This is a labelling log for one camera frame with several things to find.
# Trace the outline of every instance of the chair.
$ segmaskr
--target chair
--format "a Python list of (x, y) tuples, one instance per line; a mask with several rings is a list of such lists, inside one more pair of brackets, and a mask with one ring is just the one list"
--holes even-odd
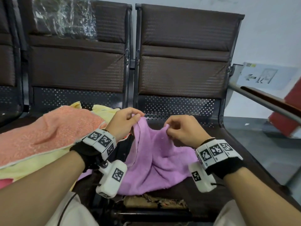
[[(244, 15), (148, 4), (136, 4), (136, 10), (134, 107), (146, 114), (150, 127), (162, 128), (175, 114), (195, 116), (211, 136), (225, 139), (258, 178), (301, 209), (223, 124), (231, 59)], [(232, 199), (224, 187), (200, 193), (192, 178), (150, 194), (184, 199), (192, 213), (190, 219), (208, 222), (213, 222)], [(127, 216), (133, 216), (130, 213), (125, 210), (116, 214), (126, 221)], [(155, 213), (166, 218), (170, 214)], [(140, 209), (139, 216), (147, 217), (149, 212)]]
[(23, 112), (20, 45), (9, 3), (0, 0), (0, 126)]
[(99, 0), (17, 4), (22, 20), (18, 31), (26, 43), (22, 68), (28, 73), (30, 110), (0, 132), (76, 101), (90, 110), (94, 104), (127, 107), (131, 5)]

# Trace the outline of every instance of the plastic sheet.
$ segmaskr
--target plastic sheet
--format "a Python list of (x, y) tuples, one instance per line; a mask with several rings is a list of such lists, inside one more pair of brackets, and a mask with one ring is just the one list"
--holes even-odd
[(37, 33), (97, 40), (90, 0), (32, 0)]

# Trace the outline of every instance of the person's left arm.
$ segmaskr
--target person's left arm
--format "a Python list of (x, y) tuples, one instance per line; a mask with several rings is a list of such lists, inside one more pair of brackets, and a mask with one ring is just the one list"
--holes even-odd
[[(118, 111), (106, 130), (116, 141), (126, 136), (144, 114), (133, 108)], [(44, 226), (85, 168), (71, 151), (40, 170), (0, 190), (0, 219), (5, 226)]]

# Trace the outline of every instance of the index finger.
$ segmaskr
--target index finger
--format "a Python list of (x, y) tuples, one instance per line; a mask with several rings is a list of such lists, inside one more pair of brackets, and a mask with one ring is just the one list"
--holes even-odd
[(183, 116), (183, 115), (173, 115), (173, 116), (170, 116), (170, 117), (167, 119), (167, 121), (165, 121), (164, 126), (165, 126), (166, 124), (171, 124), (172, 122), (180, 122), (182, 116)]
[(132, 115), (132, 114), (135, 114), (135, 115), (140, 114), (142, 117), (144, 117), (144, 115), (145, 115), (139, 109), (135, 109), (135, 108), (132, 108), (132, 107), (128, 107), (128, 108), (123, 109), (123, 112), (126, 114), (126, 116)]

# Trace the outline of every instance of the orange towel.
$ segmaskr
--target orange towel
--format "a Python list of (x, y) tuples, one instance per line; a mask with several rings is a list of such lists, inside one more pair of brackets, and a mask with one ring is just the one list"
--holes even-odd
[(107, 124), (89, 110), (57, 108), (30, 125), (0, 134), (0, 169), (70, 146), (100, 125)]

